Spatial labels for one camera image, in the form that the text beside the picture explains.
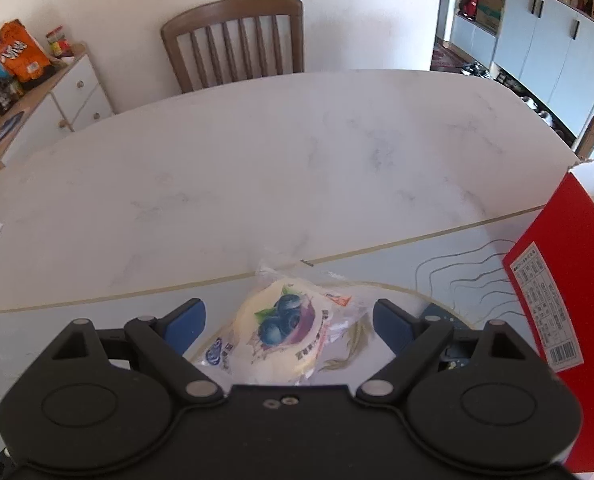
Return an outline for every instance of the box flap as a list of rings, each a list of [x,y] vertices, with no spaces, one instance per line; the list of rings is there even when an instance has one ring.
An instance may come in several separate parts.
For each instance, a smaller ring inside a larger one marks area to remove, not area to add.
[[[594,471],[594,196],[585,189],[594,194],[594,162],[565,175],[504,257],[540,354],[560,370],[559,377],[582,405],[582,430],[566,461],[573,472]],[[530,257],[535,258],[534,274]],[[529,267],[521,274],[525,262]],[[567,326],[572,333],[566,333]]]

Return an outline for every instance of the floor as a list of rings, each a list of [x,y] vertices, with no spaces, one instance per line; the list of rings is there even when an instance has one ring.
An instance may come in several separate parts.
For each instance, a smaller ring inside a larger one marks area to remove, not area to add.
[[[454,52],[436,43],[433,48],[433,59],[430,62],[430,70],[434,70],[435,72],[461,73],[461,68],[465,63],[466,61]]]

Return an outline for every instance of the marble table top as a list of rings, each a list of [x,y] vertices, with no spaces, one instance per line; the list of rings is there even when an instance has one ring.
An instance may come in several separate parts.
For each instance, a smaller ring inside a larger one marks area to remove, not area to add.
[[[0,171],[0,311],[312,260],[543,205],[576,156],[510,90],[397,70],[228,84]]]

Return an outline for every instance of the blueberry illustration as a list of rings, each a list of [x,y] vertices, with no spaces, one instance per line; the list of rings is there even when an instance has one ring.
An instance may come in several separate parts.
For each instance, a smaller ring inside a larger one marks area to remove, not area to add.
[[[285,335],[279,329],[280,318],[277,316],[267,317],[259,325],[259,338],[268,346],[277,346],[285,339]]]
[[[281,314],[282,312],[292,310],[295,308],[299,308],[301,305],[301,298],[296,294],[284,294],[277,303],[275,303],[275,308],[277,312]]]
[[[282,335],[284,337],[288,336],[297,325],[299,325],[299,320],[301,319],[301,312],[298,308],[292,308],[290,310],[286,310],[279,315],[279,330],[282,331]]]

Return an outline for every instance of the plastic wrapper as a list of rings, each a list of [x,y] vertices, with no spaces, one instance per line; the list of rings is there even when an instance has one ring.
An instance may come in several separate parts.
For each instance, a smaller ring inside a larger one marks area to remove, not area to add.
[[[312,375],[325,345],[372,307],[340,276],[306,264],[257,272],[257,286],[193,359],[213,378],[237,384],[300,384]]]

